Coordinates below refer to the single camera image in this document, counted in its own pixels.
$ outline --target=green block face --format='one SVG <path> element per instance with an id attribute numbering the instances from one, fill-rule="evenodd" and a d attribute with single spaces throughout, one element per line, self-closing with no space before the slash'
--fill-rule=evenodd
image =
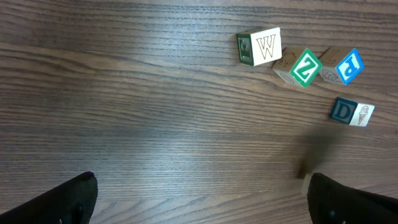
<path id="1" fill-rule="evenodd" d="M 317 59 L 317 57 L 309 49 L 305 49 L 303 54 L 293 65 L 290 74 L 303 87 L 307 87 L 321 68 L 322 63 Z"/>
<path id="2" fill-rule="evenodd" d="M 239 60 L 241 63 L 254 65 L 250 34 L 238 34 L 236 35 L 236 41 L 238 43 Z"/>

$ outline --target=blue letter d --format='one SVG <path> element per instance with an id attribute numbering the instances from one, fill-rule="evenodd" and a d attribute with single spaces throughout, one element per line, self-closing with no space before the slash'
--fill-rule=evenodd
<path id="1" fill-rule="evenodd" d="M 346 110 L 346 114 L 344 114 L 344 116 L 341 115 L 341 111 L 343 110 L 343 107 L 347 108 Z M 336 117 L 340 118 L 340 119 L 346 119 L 348 118 L 348 116 L 351 114 L 351 110 L 349 108 L 349 106 L 342 104 L 340 102 L 340 106 L 338 108 L 337 114 L 335 114 Z"/>

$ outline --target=wooden block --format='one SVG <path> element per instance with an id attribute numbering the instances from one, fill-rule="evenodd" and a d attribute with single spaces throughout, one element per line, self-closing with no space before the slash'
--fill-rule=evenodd
<path id="1" fill-rule="evenodd" d="M 358 51 L 349 47 L 330 47 L 321 57 L 324 81 L 349 84 L 364 68 Z"/>
<path id="2" fill-rule="evenodd" d="M 330 117 L 352 126 L 366 127 L 372 116 L 374 105 L 357 103 L 344 98 L 337 98 Z"/>
<path id="3" fill-rule="evenodd" d="M 280 59 L 282 56 L 279 27 L 236 34 L 236 40 L 242 63 L 255 66 Z"/>
<path id="4" fill-rule="evenodd" d="M 310 183 L 311 183 L 312 175 L 313 175 L 313 173 L 305 175 L 305 178 L 304 178 L 304 181 L 303 181 L 303 185 L 301 187 L 301 194 L 304 195 L 304 196 L 307 196 L 307 194 L 308 194 L 308 188 L 309 188 Z"/>
<path id="5" fill-rule="evenodd" d="M 309 49 L 291 47 L 284 50 L 282 58 L 272 67 L 285 82 L 304 88 L 312 82 L 321 68 L 321 62 Z"/>

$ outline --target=white block face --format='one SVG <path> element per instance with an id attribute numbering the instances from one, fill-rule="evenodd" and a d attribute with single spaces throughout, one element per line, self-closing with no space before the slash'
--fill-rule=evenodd
<path id="1" fill-rule="evenodd" d="M 358 103 L 349 125 L 366 127 L 374 110 L 373 105 Z"/>
<path id="2" fill-rule="evenodd" d="M 336 84 L 343 84 L 343 81 L 338 75 L 336 68 L 322 66 L 322 69 L 319 71 L 319 74 L 323 78 L 323 81 L 336 83 Z"/>
<path id="3" fill-rule="evenodd" d="M 251 34 L 251 47 L 254 65 L 278 60 L 282 57 L 280 28 L 255 32 Z"/>

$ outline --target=wood grain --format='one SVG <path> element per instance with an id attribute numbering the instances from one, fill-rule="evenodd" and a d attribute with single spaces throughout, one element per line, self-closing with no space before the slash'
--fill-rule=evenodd
<path id="1" fill-rule="evenodd" d="M 397 196 L 395 1 L 0 0 L 0 212 L 90 170 L 92 223 L 308 223 L 300 159 Z M 284 83 L 240 64 L 234 35 L 282 29 L 318 56 L 357 47 L 348 86 Z M 367 128 L 329 120 L 337 96 L 376 105 Z"/>

